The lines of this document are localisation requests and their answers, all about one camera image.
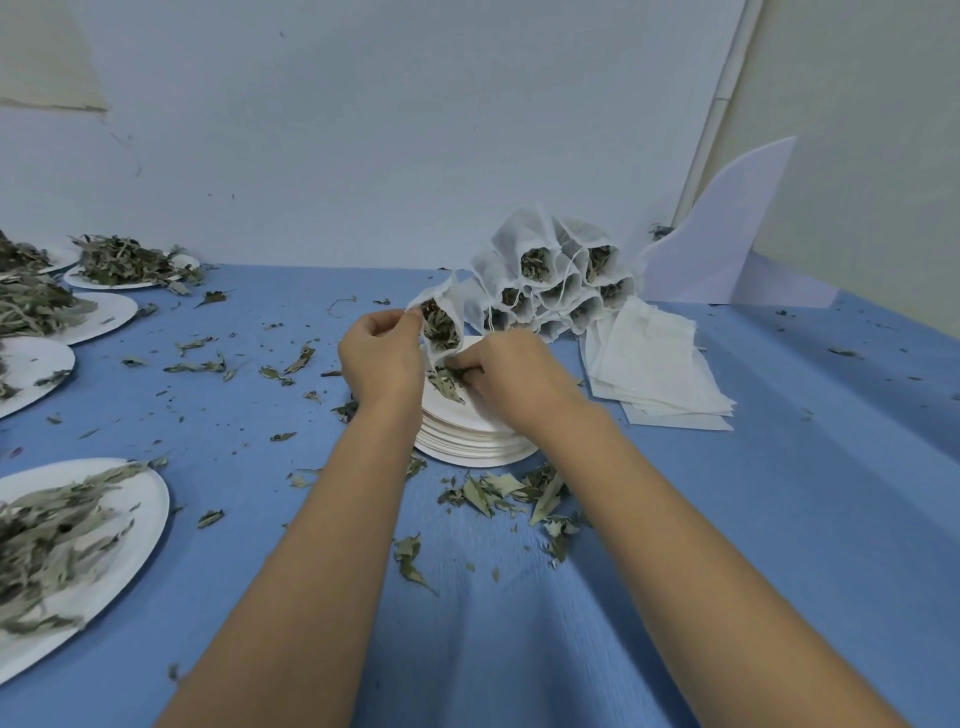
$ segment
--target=wall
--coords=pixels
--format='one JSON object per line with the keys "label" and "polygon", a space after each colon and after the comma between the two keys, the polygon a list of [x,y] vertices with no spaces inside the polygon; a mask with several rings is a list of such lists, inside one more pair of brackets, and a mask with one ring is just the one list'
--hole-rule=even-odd
{"label": "wall", "polygon": [[756,249],[960,336],[960,4],[767,0],[704,182],[800,141]]}
{"label": "wall", "polygon": [[0,228],[464,265],[541,201],[676,208],[744,0],[77,0],[110,106],[0,108]]}

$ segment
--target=blue table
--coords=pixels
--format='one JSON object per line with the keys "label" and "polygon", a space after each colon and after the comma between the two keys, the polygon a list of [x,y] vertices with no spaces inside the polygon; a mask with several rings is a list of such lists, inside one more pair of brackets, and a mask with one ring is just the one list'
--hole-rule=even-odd
{"label": "blue table", "polygon": [[[319,377],[337,368],[337,341],[378,308],[374,299],[406,303],[445,275],[224,266],[208,287],[229,291],[225,303],[194,308],[198,297],[136,292],[160,311],[77,347],[68,383],[0,423],[0,475],[169,453],[164,476],[185,506],[110,608],[0,687],[5,728],[128,728],[156,718],[175,689],[167,667],[190,669],[297,512],[304,491],[286,474],[320,467],[342,431],[329,408],[347,387]],[[631,427],[630,436],[910,721],[955,726],[960,342],[849,295],[785,315],[670,308],[699,322],[698,343],[739,402],[735,432]],[[245,362],[234,380],[161,371],[178,360],[174,342],[207,335],[219,339],[188,359],[221,350],[231,367]],[[257,373],[292,362],[318,337],[296,386]],[[573,340],[554,351],[582,373]],[[129,355],[150,366],[125,368]],[[301,396],[310,389],[323,405]],[[611,412],[624,422],[617,406]],[[54,413],[62,425],[46,421]],[[293,430],[293,439],[270,442]],[[421,534],[417,566],[440,597],[388,567],[354,724],[695,724],[595,532],[578,534],[553,571],[542,532],[523,520],[488,521],[467,507],[447,514],[437,504],[440,479],[462,472],[431,461],[407,485],[396,534]],[[226,517],[198,530],[197,518],[217,508]]]}

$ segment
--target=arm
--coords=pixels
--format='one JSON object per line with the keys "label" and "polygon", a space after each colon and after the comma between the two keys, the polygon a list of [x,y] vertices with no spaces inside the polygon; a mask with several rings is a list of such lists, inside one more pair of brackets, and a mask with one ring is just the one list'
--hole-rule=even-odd
{"label": "arm", "polygon": [[449,364],[564,475],[704,726],[905,726],[528,331]]}
{"label": "arm", "polygon": [[349,725],[420,429],[421,318],[401,314],[365,316],[341,342],[360,408],[157,728]]}

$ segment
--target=person's right hand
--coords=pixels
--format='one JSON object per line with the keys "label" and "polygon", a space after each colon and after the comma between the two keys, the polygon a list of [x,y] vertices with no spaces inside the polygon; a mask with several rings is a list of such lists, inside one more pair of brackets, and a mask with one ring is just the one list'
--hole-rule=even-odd
{"label": "person's right hand", "polygon": [[494,331],[444,365],[466,370],[464,381],[507,425],[534,442],[588,403],[546,344],[523,328]]}

